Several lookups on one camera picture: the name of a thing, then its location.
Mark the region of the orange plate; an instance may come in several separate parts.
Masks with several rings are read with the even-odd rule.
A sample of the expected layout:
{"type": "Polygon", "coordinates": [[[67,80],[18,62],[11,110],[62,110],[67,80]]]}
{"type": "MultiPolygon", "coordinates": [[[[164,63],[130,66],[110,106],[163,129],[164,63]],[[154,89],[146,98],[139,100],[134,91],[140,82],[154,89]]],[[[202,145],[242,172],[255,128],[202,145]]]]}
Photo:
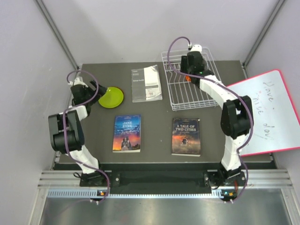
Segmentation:
{"type": "Polygon", "coordinates": [[[185,76],[187,82],[191,82],[191,78],[189,76],[185,76]]]}

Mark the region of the lime green plate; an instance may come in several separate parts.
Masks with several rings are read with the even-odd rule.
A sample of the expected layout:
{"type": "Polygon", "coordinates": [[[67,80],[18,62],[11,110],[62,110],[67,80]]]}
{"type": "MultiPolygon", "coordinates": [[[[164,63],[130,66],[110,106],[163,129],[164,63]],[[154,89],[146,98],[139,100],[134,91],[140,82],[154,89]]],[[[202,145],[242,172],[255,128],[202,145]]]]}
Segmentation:
{"type": "Polygon", "coordinates": [[[98,100],[99,104],[108,109],[119,106],[124,100],[124,93],[118,87],[108,87],[106,93],[98,100]]]}

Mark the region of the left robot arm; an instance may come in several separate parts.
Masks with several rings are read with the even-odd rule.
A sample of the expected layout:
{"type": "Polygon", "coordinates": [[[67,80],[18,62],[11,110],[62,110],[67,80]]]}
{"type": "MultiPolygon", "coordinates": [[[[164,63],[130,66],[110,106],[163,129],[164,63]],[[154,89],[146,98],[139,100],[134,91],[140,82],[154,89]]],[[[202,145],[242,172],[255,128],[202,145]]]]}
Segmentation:
{"type": "Polygon", "coordinates": [[[107,88],[90,81],[95,89],[89,87],[81,77],[71,85],[73,99],[69,111],[48,116],[50,143],[54,151],[73,158],[80,166],[82,174],[74,173],[80,179],[81,187],[100,187],[107,184],[106,174],[99,169],[99,161],[91,155],[85,146],[81,121],[90,115],[91,107],[107,91],[107,88]]]}

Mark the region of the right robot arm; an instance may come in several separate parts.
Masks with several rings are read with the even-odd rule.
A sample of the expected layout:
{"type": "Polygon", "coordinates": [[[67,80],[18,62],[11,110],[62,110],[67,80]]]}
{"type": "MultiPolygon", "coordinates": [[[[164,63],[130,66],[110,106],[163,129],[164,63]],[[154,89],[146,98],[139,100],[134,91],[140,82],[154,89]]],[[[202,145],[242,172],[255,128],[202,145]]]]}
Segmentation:
{"type": "Polygon", "coordinates": [[[208,183],[216,187],[231,185],[240,175],[240,151],[254,125],[252,102],[249,96],[239,96],[228,89],[207,69],[199,51],[190,51],[181,57],[180,72],[190,77],[192,84],[206,92],[221,107],[220,126],[225,134],[225,151],[220,168],[208,183]]]}

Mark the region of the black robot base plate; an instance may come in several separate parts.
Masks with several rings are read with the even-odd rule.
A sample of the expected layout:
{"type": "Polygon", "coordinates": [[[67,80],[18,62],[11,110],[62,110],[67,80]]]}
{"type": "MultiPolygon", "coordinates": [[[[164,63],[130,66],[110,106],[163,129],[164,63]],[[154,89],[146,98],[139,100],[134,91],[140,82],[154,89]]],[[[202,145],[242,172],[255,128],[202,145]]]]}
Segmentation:
{"type": "Polygon", "coordinates": [[[114,171],[108,172],[111,187],[120,187],[130,183],[170,183],[193,181],[196,184],[205,184],[206,186],[230,185],[237,182],[240,178],[222,180],[215,171],[200,173],[200,171],[114,171]]]}

